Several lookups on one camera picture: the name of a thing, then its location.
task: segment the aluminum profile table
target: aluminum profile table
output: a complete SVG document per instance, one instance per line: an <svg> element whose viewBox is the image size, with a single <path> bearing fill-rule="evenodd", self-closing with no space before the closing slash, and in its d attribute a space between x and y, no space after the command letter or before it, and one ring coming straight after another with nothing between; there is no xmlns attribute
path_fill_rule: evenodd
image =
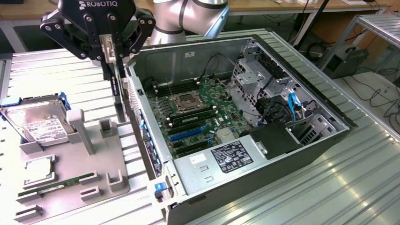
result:
<svg viewBox="0 0 400 225"><path fill-rule="evenodd" d="M241 197L190 225L220 224L398 224L400 223L400 145L397 133L385 127L361 105L342 92L334 82L297 53L286 42L262 29L226 32L220 37L258 35L276 49L309 82L357 123L358 129L306 167L264 188ZM188 40L201 39L190 36ZM81 107L89 119L86 126L101 118L116 121L109 83L89 61L76 59L65 50L14 54L8 93L30 94L29 82L44 78L68 92L72 107ZM16 151L9 127L0 128L0 162L12 160ZM150 204L148 178L132 129L118 126L129 175L130 191L113 199L68 212L40 223L66 224L165 224L158 209ZM8 173L8 165L1 173ZM6 184L0 195L6 196ZM1 199L1 213L16 204ZM13 224L9 215L0 224Z"/></svg>
<svg viewBox="0 0 400 225"><path fill-rule="evenodd" d="M400 16L396 14L357 15L352 19L333 48L330 48L318 61L317 65L321 70L326 67L334 52L341 47L345 38L353 32L353 28L357 24L373 32L384 40L386 40L393 46L397 47L397 49L400 49Z"/></svg>

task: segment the warning label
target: warning label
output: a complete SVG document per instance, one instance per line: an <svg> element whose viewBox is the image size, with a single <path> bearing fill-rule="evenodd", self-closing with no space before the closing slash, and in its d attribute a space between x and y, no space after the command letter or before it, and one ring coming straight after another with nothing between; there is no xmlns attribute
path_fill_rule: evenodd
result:
<svg viewBox="0 0 400 225"><path fill-rule="evenodd" d="M58 119L42 120L24 124L37 143L45 143L66 137L66 132Z"/></svg>
<svg viewBox="0 0 400 225"><path fill-rule="evenodd" d="M226 144L210 152L224 173L229 173L253 162L240 141Z"/></svg>

